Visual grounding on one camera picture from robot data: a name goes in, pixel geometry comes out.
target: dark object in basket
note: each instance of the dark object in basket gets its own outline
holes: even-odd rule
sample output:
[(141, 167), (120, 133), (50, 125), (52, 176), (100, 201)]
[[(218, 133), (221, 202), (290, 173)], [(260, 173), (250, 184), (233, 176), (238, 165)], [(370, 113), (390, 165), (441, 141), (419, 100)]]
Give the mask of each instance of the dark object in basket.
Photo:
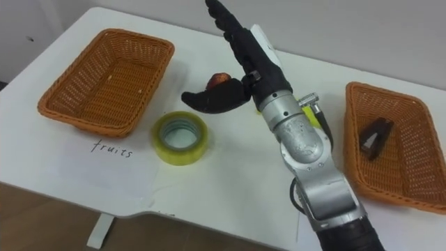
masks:
[(167, 40), (122, 29), (101, 31), (45, 92), (38, 111), (82, 130), (125, 137), (173, 54)]
[[(394, 122), (379, 158), (360, 150), (360, 132), (378, 117)], [(427, 106), (368, 84), (346, 87), (344, 172), (364, 197), (446, 214), (446, 167)]]
[(379, 117), (361, 132), (360, 148), (370, 161), (375, 160), (383, 150), (393, 124), (392, 121), (387, 122)]

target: robotic arm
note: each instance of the robotic arm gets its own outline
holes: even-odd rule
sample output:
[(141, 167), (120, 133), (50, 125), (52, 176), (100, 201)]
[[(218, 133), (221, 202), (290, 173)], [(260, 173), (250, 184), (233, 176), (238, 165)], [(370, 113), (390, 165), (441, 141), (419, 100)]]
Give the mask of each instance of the robotic arm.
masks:
[(298, 198), (322, 249), (384, 250), (364, 207), (333, 163), (329, 131), (314, 128), (302, 111), (302, 106), (311, 105), (315, 114), (320, 113), (315, 97), (294, 98), (274, 50), (259, 27), (254, 26), (252, 32), (243, 28), (218, 0), (206, 0), (206, 5), (246, 76), (201, 93), (185, 92), (182, 101), (199, 112), (219, 114), (253, 97), (279, 142), (286, 167), (295, 176)]

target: white wall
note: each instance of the white wall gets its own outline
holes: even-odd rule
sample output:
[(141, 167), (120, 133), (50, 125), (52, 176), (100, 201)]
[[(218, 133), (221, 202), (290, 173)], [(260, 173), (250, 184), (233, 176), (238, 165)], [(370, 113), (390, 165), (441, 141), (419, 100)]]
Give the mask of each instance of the white wall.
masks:
[(0, 81), (12, 80), (55, 38), (38, 1), (0, 0)]
[[(103, 6), (221, 34), (204, 0), (50, 1), (63, 28), (90, 6)], [(280, 50), (446, 89), (444, 0), (222, 2), (245, 26), (259, 23)]]

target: basket bottom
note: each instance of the basket bottom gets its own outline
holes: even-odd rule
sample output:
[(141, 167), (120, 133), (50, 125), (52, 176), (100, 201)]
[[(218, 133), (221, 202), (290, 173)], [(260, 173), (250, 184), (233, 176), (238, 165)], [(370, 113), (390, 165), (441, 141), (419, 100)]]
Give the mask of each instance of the basket bottom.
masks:
[[(367, 127), (375, 116), (359, 116), (357, 118), (360, 131)], [(401, 160), (403, 152), (398, 147), (401, 145), (401, 131), (398, 125), (394, 125), (384, 149), (379, 157), (374, 161), (369, 161), (365, 154), (360, 154), (360, 165), (364, 181), (371, 187), (378, 188), (396, 195), (403, 195), (420, 201), (436, 203), (446, 200), (446, 191), (437, 189), (441, 187), (442, 176), (435, 176), (433, 173), (425, 174), (423, 177), (431, 178), (408, 178), (411, 173), (420, 172), (420, 170), (408, 169), (407, 164)]]
[(94, 96), (79, 113), (92, 123), (125, 126), (134, 116), (143, 94), (150, 86), (156, 68), (129, 61), (117, 61), (98, 83)]

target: table leg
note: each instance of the table leg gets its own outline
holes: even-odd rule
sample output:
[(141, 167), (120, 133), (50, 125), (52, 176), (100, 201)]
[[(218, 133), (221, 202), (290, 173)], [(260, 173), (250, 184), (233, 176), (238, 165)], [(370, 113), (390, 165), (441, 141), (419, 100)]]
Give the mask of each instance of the table leg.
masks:
[(110, 230), (110, 226), (114, 220), (114, 216), (101, 213), (96, 226), (90, 234), (89, 241), (86, 243), (87, 247), (99, 250), (102, 247), (104, 238)]

